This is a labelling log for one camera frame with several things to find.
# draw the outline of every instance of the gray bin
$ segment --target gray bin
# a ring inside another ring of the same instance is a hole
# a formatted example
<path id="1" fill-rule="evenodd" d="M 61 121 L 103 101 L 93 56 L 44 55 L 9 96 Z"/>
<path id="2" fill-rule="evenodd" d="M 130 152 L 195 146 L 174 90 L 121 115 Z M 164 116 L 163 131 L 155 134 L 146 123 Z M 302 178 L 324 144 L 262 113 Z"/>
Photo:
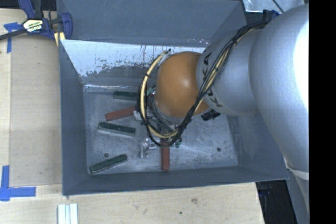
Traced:
<path id="1" fill-rule="evenodd" d="M 59 45 L 63 194 L 150 190 L 287 179 L 283 156 L 261 116 L 195 116 L 171 148 L 171 169 L 160 150 L 139 157 L 146 138 L 133 117 L 114 123 L 136 128 L 134 138 L 97 130 L 104 114 L 135 103 L 114 100 L 115 90 L 136 92 L 155 55 L 201 52 L 246 24 L 238 1 L 57 0 L 69 12 L 73 35 Z M 91 175 L 89 166 L 127 153 L 127 162 Z"/>

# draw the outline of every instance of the yellow cable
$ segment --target yellow cable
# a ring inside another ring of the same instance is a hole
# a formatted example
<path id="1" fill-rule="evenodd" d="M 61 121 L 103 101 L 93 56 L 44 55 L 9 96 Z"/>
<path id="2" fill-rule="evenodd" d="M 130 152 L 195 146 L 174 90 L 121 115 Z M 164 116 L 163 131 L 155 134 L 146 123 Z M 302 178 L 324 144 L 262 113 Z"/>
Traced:
<path id="1" fill-rule="evenodd" d="M 254 30 L 256 28 L 251 28 L 249 29 L 248 31 L 246 31 L 246 33 L 244 33 L 241 37 L 239 37 L 236 42 L 234 43 L 233 46 L 235 46 L 246 34 L 248 34 L 250 31 Z M 142 115 L 142 117 L 144 118 L 145 121 L 147 121 L 147 118 L 146 118 L 146 115 L 145 115 L 145 101 L 144 101 L 144 95 L 145 95 L 145 86 L 147 84 L 147 80 L 148 80 L 148 77 L 149 75 L 151 74 L 151 72 L 153 71 L 153 69 L 156 67 L 156 65 L 160 62 L 160 60 L 162 59 L 162 57 L 167 54 L 169 51 L 164 51 L 162 52 L 153 62 L 152 64 L 150 65 L 147 73 L 146 73 L 146 76 L 143 78 L 143 81 L 142 81 L 142 84 L 141 84 L 141 91 L 140 91 L 140 100 L 139 100 L 139 103 L 140 103 L 140 113 Z M 212 73 L 209 75 L 209 79 L 206 81 L 206 85 L 204 86 L 204 89 L 205 89 L 205 92 L 207 92 L 211 86 L 212 86 L 212 83 L 213 81 L 215 80 L 216 78 L 216 75 L 217 75 L 217 72 L 218 72 L 218 69 L 219 67 L 225 62 L 227 56 L 228 56 L 228 53 L 229 53 L 229 50 L 228 49 L 225 49 L 224 53 L 221 55 L 218 63 L 216 64 L 215 68 L 213 69 Z M 200 106 L 201 104 L 201 101 L 198 103 L 197 107 L 196 107 L 196 110 L 198 109 L 198 107 Z M 169 138 L 169 137 L 172 137 L 172 136 L 175 136 L 177 135 L 178 131 L 179 130 L 175 130 L 167 135 L 162 135 L 160 133 L 158 133 L 152 126 L 150 123 L 148 123 L 148 128 L 150 130 L 150 132 L 152 132 L 155 136 L 157 137 L 160 137 L 160 138 Z"/>

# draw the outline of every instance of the blue tape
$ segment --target blue tape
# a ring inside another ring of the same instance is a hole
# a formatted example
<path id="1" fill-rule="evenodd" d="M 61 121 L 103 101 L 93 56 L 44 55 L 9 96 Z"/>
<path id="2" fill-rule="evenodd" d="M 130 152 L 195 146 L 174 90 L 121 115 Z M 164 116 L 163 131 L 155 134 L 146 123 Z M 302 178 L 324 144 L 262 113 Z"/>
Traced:
<path id="1" fill-rule="evenodd" d="M 9 201 L 14 197 L 35 197 L 36 187 L 9 187 L 9 165 L 2 167 L 0 201 Z"/>
<path id="2" fill-rule="evenodd" d="M 18 23 L 9 23 L 9 24 L 4 24 L 4 27 L 6 28 L 6 30 L 10 33 L 13 30 L 21 30 L 23 29 L 23 26 L 21 24 Z M 10 53 L 12 51 L 12 38 L 8 39 L 7 42 L 7 53 Z"/>

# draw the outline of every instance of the wooden table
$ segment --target wooden table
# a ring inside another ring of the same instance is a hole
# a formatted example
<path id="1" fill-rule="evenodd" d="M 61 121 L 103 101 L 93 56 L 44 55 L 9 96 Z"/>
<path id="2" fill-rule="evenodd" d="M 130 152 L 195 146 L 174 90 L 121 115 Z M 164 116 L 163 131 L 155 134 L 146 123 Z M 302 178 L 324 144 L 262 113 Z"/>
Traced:
<path id="1" fill-rule="evenodd" d="M 0 35 L 24 20 L 19 9 L 0 9 Z M 57 206 L 72 203 L 80 224 L 264 223 L 254 183 L 63 196 L 56 44 L 28 35 L 12 42 L 8 54 L 0 41 L 0 168 L 10 165 L 10 186 L 37 188 L 36 197 L 0 201 L 0 223 L 57 223 Z"/>

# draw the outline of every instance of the blue clamp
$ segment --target blue clamp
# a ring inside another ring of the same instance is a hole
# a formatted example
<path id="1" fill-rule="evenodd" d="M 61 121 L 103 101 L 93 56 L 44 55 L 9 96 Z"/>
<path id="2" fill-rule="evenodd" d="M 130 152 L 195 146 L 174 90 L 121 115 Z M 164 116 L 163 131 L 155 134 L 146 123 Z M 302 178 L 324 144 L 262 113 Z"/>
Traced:
<path id="1" fill-rule="evenodd" d="M 9 165 L 2 167 L 0 201 L 9 201 L 14 197 L 35 197 L 36 187 L 9 187 Z"/>
<path id="2" fill-rule="evenodd" d="M 27 29 L 29 35 L 40 35 L 52 40 L 55 40 L 55 31 L 50 25 L 50 21 L 43 18 L 43 12 L 41 10 L 41 0 L 18 0 L 20 9 L 22 9 L 27 15 L 27 20 L 23 22 L 23 26 L 31 20 L 37 19 L 40 21 L 38 26 L 35 26 L 34 29 Z M 63 32 L 67 39 L 71 37 L 72 34 L 72 20 L 69 13 L 62 13 L 61 19 L 63 23 Z"/>

